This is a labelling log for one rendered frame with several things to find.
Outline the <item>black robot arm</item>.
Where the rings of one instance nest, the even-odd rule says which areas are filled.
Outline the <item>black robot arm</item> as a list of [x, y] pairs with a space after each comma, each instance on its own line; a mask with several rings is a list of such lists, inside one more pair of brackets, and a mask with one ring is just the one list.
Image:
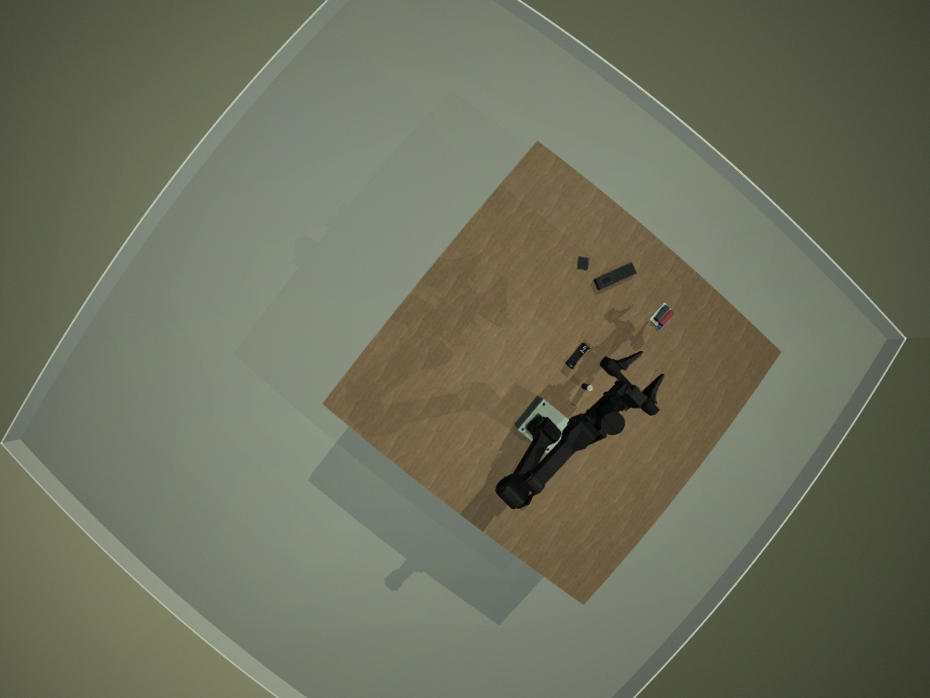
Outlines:
[[[625, 411], [640, 408], [648, 398], [637, 386], [628, 386], [626, 383], [620, 383], [615, 393], [616, 401], [620, 399], [625, 404], [622, 407]], [[529, 505], [532, 497], [544, 490], [545, 484], [573, 453], [606, 438], [606, 434], [619, 434], [625, 426], [624, 417], [603, 398], [584, 414], [570, 418], [562, 430], [562, 436], [548, 417], [538, 414], [525, 425], [533, 437], [531, 445], [516, 470], [496, 485], [496, 494], [512, 509]], [[540, 461], [547, 446], [558, 441], [560, 436], [560, 441]], [[529, 495], [530, 491], [532, 494]]]

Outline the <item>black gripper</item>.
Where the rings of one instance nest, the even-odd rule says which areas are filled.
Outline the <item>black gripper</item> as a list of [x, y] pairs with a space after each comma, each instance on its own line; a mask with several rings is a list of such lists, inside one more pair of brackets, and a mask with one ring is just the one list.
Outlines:
[[[614, 360], [608, 357], [605, 357], [600, 362], [600, 367], [606, 371], [609, 375], [615, 376], [618, 380], [615, 382], [615, 385], [610, 388], [607, 392], [604, 393], [602, 397], [604, 401], [610, 404], [617, 412], [624, 411], [622, 408], [625, 404], [619, 399], [616, 401], [615, 390], [620, 385], [620, 383], [627, 383], [628, 386], [632, 386], [631, 383], [621, 374], [621, 370], [626, 370], [629, 365], [631, 365], [636, 359], [638, 359], [643, 354], [643, 351], [637, 352], [629, 357], [623, 358], [621, 360]], [[640, 407], [641, 410], [650, 416], [655, 415], [660, 411], [660, 409], [655, 405], [656, 402], [656, 392], [660, 383], [662, 382], [664, 374], [661, 374], [656, 378], [649, 386], [647, 386], [641, 392], [646, 395], [647, 401]], [[624, 382], [625, 381], [625, 382]]]

